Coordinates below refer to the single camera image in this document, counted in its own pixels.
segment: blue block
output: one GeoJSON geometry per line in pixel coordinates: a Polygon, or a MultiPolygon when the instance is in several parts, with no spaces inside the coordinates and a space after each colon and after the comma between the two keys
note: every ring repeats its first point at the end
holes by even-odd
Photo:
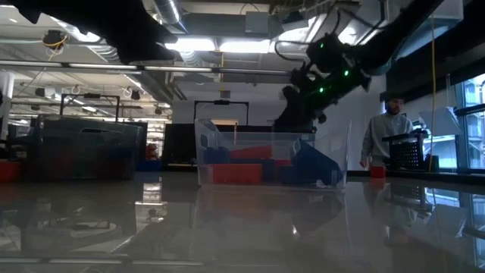
{"type": "Polygon", "coordinates": [[[263,181],[271,182],[274,180],[274,159],[263,160],[263,181]]]}
{"type": "Polygon", "coordinates": [[[264,159],[256,158],[231,158],[229,159],[231,164],[263,164],[264,159]]]}
{"type": "Polygon", "coordinates": [[[281,166],[277,169],[277,179],[283,185],[294,184],[298,180],[294,166],[281,166]]]}
{"type": "Polygon", "coordinates": [[[205,164],[229,164],[229,150],[224,147],[217,149],[208,147],[204,151],[205,164]]]}
{"type": "Polygon", "coordinates": [[[343,179],[339,165],[319,152],[307,143],[299,141],[300,150],[292,158],[300,178],[316,180],[319,179],[324,184],[330,185],[332,181],[338,182],[343,179]]]}

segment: gray sweatshirt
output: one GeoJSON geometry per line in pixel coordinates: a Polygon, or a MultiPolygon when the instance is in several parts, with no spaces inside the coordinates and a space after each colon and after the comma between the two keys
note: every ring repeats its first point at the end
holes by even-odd
{"type": "Polygon", "coordinates": [[[365,160],[369,155],[389,158],[389,143],[383,142],[382,138],[411,133],[411,131],[412,122],[403,115],[386,113],[373,117],[365,131],[361,160],[365,160]]]}

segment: red cup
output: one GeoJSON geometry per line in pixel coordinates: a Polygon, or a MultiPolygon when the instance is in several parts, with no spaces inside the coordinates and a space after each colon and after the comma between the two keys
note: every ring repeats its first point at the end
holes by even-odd
{"type": "Polygon", "coordinates": [[[386,178],[386,168],[382,166],[371,167],[372,178],[386,178]]]}

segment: man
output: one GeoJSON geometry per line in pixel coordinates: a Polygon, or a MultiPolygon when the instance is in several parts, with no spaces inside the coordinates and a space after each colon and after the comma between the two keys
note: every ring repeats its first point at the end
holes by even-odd
{"type": "Polygon", "coordinates": [[[383,161],[389,158],[389,143],[383,142],[383,137],[411,133],[412,122],[400,114],[403,105],[402,98],[388,98],[386,113],[373,117],[369,122],[362,143],[360,163],[363,168],[368,166],[369,157],[373,166],[383,166],[383,161]]]}

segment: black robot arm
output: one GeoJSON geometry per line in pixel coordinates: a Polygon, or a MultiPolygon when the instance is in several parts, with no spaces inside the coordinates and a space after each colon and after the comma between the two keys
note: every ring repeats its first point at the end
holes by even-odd
{"type": "Polygon", "coordinates": [[[316,118],[323,123],[325,108],[338,103],[358,86],[368,91],[371,76],[385,74],[390,69],[407,38],[443,1],[414,0],[365,45],[342,44],[336,33],[327,33],[310,43],[306,50],[309,64],[304,63],[292,72],[291,84],[298,91],[292,86],[285,87],[287,107],[275,121],[276,129],[292,130],[296,124],[305,126],[316,118]],[[310,71],[313,65],[326,77],[310,71]]]}

